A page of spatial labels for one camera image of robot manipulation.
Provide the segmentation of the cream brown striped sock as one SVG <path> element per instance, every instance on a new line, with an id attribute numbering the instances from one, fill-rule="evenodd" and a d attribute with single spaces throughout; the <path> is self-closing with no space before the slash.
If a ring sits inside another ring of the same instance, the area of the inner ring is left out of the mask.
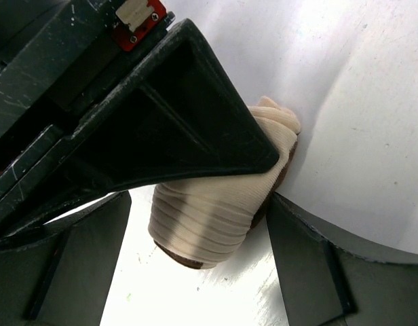
<path id="1" fill-rule="evenodd" d="M 192 269 L 228 260 L 264 218 L 297 148 L 300 121 L 267 96 L 249 108 L 279 153 L 266 173 L 169 181 L 155 186 L 148 231 L 170 258 Z"/>

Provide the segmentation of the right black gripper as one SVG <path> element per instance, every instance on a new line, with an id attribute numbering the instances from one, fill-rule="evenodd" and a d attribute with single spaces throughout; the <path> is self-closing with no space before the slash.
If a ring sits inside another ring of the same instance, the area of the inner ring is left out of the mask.
<path id="1" fill-rule="evenodd" d="M 47 209 L 171 179 L 171 165 L 130 159 L 123 119 L 136 61 L 172 24 L 160 12 L 124 52 L 110 37 L 118 1 L 0 1 L 0 33 L 19 51 L 0 59 L 0 211 Z"/>

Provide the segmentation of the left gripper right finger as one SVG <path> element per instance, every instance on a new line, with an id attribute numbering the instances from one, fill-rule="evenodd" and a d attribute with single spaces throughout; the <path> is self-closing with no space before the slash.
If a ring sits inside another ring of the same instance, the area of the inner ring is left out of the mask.
<path id="1" fill-rule="evenodd" d="M 279 194 L 266 218 L 290 325 L 418 325 L 418 254 L 352 234 Z"/>

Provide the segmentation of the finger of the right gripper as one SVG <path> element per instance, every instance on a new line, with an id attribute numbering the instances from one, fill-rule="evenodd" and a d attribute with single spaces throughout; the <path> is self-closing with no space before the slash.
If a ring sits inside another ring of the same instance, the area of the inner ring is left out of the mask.
<path id="1" fill-rule="evenodd" d="M 76 130 L 60 201 L 205 176 L 254 175 L 278 159 L 192 20 L 175 24 Z"/>

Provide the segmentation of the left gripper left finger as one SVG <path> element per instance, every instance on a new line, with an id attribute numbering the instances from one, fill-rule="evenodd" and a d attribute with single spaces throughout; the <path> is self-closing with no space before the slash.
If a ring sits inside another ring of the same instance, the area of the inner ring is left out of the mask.
<path id="1" fill-rule="evenodd" d="M 99 325 L 131 208 L 119 192 L 0 239 L 0 325 Z"/>

